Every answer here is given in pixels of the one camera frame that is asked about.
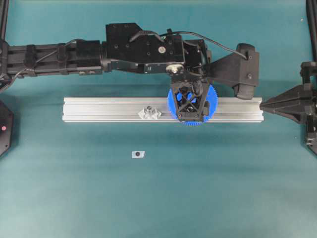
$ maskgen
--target teal table surface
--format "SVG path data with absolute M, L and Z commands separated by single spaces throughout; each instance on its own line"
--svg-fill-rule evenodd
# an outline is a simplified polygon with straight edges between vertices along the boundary
M 13 0 L 6 40 L 104 41 L 105 25 L 122 22 L 256 46 L 264 100 L 300 84 L 300 64 L 312 60 L 304 0 Z M 209 48 L 214 60 L 228 54 Z M 316 237 L 317 156 L 289 119 L 196 127 L 61 119 L 63 97 L 166 96 L 169 83 L 125 72 L 17 79 L 0 95 L 15 114 L 0 159 L 0 238 Z M 132 159 L 134 150 L 145 158 Z

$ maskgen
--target metal screw head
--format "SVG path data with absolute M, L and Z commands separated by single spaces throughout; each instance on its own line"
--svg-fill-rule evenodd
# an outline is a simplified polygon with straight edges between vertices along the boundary
M 161 54 L 164 54 L 166 52 L 166 48 L 164 46 L 160 46 L 158 48 L 158 52 L 160 52 Z

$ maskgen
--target blue plastic gear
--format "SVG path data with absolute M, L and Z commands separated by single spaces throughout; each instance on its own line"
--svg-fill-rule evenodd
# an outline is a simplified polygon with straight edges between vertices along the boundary
M 192 94 L 189 93 L 187 96 L 187 99 L 189 100 L 192 97 Z M 179 93 L 176 95 L 176 100 L 180 101 L 182 99 L 182 95 Z M 209 102 L 209 115 L 208 116 L 203 116 L 203 122 L 201 121 L 185 121 L 183 122 L 186 125 L 201 125 L 204 122 L 207 122 L 210 118 L 212 118 L 212 116 L 214 115 L 214 112 L 216 111 L 217 105 L 218 105 L 218 96 L 217 93 L 215 91 L 215 89 L 210 86 L 207 96 L 206 96 L 206 101 Z M 175 119 L 178 119 L 177 115 L 176 115 L 176 107 L 175 107 L 175 103 L 174 103 L 174 96 L 173 96 L 173 92 L 170 89 L 170 91 L 168 92 L 168 96 L 167 96 L 167 105 L 169 108 L 169 111 L 171 112 L 172 116 Z

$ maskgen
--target black clamp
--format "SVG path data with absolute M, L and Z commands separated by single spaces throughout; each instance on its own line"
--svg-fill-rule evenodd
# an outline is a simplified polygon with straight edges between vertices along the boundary
M 260 109 L 306 125 L 305 142 L 317 154 L 317 91 L 310 81 L 311 76 L 317 75 L 317 63 L 304 62 L 301 67 L 303 84 L 261 103 Z
M 67 60 L 68 60 L 68 53 L 67 53 L 65 44 L 64 43 L 58 44 L 57 61 L 58 61 L 59 72 L 61 75 L 68 75 Z
M 36 77 L 35 66 L 36 66 L 36 49 L 35 45 L 27 45 L 24 55 L 24 66 L 26 72 L 30 77 Z

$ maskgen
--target black cable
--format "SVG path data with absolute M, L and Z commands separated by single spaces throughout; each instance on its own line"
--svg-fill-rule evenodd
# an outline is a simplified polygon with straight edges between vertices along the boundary
M 65 44 L 65 47 L 69 46 L 70 44 L 72 44 L 72 43 L 74 43 L 74 42 L 76 42 L 76 41 L 85 41 L 85 40 L 83 40 L 83 39 L 73 39 L 73 40 L 67 42 L 67 43 Z M 39 58 L 38 60 L 35 61 L 35 65 L 36 65 L 38 62 L 41 62 L 42 60 L 44 60 L 44 59 L 46 59 L 47 57 L 50 57 L 50 56 L 52 56 L 52 55 L 54 55 L 54 54 L 56 54 L 56 53 L 57 53 L 57 50 L 54 50 L 54 51 L 48 53 L 47 55 L 44 55 L 43 57 L 41 57 L 41 58 Z M 26 71 L 26 70 L 28 70 L 28 68 L 23 68 L 23 69 L 21 69 L 19 72 L 17 72 L 17 73 L 12 77 L 11 82 L 10 82 L 9 84 L 7 84 L 6 86 L 4 86 L 3 88 L 0 89 L 0 93 L 2 93 L 4 90 L 6 90 L 8 87 L 10 87 L 10 86 L 15 82 L 16 78 L 17 78 L 21 73 L 23 73 L 23 72 Z
M 235 53 L 235 54 L 237 54 L 237 55 L 240 55 L 240 56 L 241 56 L 242 58 L 244 58 L 245 60 L 248 59 L 244 54 L 242 54 L 242 53 L 240 53 L 240 52 L 237 52 L 237 51 L 235 51 L 235 50 L 233 50 L 233 49 L 230 49 L 230 48 L 228 48 L 228 47 L 226 47 L 226 46 L 220 44 L 220 43 L 217 42 L 217 41 L 214 41 L 214 40 L 212 40 L 212 39 L 210 39 L 210 38 L 208 38 L 208 37 L 206 37 L 206 36 L 203 36 L 203 35 L 198 34 L 198 33 L 195 33 L 195 32 L 190 32 L 190 31 L 173 31 L 173 32 L 170 32 L 170 33 L 162 34 L 162 35 L 160 35 L 160 36 L 162 37 L 162 36 L 174 35 L 174 34 L 188 34 L 188 35 L 198 36 L 198 37 L 200 37 L 200 38 L 202 38 L 202 39 L 204 39 L 204 40 L 206 40 L 206 41 L 209 41 L 209 42 L 211 42 L 211 43 L 213 43 L 213 44 L 215 44 L 215 45 L 217 45 L 217 46 L 223 48 L 223 49 L 226 50 L 226 51 L 230 51 L 230 52 L 233 52 L 233 53 Z

